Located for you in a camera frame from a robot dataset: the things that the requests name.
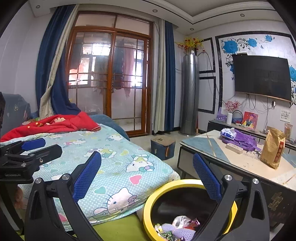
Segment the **metal screw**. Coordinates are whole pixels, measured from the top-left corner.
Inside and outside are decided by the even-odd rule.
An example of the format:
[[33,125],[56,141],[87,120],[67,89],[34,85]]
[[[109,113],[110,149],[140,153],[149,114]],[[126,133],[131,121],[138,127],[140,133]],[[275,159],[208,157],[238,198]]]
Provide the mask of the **metal screw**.
[[253,179],[253,183],[258,184],[259,183],[259,180],[257,178],[254,178]]
[[35,180],[35,183],[40,183],[42,181],[42,179],[39,177],[39,178],[37,178],[36,180]]
[[70,175],[69,174],[64,174],[63,176],[62,176],[62,179],[63,180],[68,180],[70,178]]
[[230,175],[225,175],[225,179],[227,180],[227,181],[231,181],[232,180],[232,176],[230,176]]

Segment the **blue curtain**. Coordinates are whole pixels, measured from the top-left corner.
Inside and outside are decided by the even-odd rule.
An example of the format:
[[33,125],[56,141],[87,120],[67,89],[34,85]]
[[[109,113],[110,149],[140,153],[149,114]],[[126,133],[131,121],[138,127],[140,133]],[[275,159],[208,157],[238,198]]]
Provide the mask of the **blue curtain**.
[[174,128],[175,119],[175,46],[173,25],[167,21],[165,21],[165,58],[165,131],[172,131]]
[[[75,5],[58,7],[43,35],[36,66],[36,99],[38,110],[40,99],[46,91],[49,72],[59,39],[74,7]],[[65,49],[51,90],[51,104],[55,114],[76,115],[80,112],[80,109],[75,104],[70,103],[68,99],[65,75]]]

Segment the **ceiling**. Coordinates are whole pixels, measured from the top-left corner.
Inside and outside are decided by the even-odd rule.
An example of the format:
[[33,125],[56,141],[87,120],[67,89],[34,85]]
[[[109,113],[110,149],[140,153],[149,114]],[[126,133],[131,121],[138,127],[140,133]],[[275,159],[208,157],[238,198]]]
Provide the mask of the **ceiling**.
[[185,35],[219,24],[240,20],[264,19],[283,21],[274,8],[266,1],[29,0],[29,2],[36,17],[50,13],[54,7],[68,4],[103,4],[129,8],[171,22],[177,26],[177,31]]
[[248,2],[248,0],[165,0],[170,4],[180,8],[192,17],[224,5],[240,2]]

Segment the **purple cloth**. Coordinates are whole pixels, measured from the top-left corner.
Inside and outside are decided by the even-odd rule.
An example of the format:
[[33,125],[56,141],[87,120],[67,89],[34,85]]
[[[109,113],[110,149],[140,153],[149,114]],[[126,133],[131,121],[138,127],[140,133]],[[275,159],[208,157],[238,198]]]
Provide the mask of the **purple cloth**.
[[235,129],[236,137],[234,140],[230,140],[226,137],[222,138],[223,143],[232,143],[234,145],[237,145],[241,148],[243,148],[246,151],[254,151],[254,150],[261,150],[257,147],[257,142],[255,141],[255,137],[244,134],[237,129]]

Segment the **sliding glass door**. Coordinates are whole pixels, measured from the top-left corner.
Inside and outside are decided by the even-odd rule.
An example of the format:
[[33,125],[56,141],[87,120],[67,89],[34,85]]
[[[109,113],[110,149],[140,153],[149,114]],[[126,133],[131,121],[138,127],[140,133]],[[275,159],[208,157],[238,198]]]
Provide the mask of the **sliding glass door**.
[[[105,20],[105,26],[89,26],[90,20]],[[127,22],[127,30],[122,29]],[[149,29],[149,23],[132,18],[83,13],[68,43],[70,101],[89,115],[108,115],[129,136],[149,132]]]

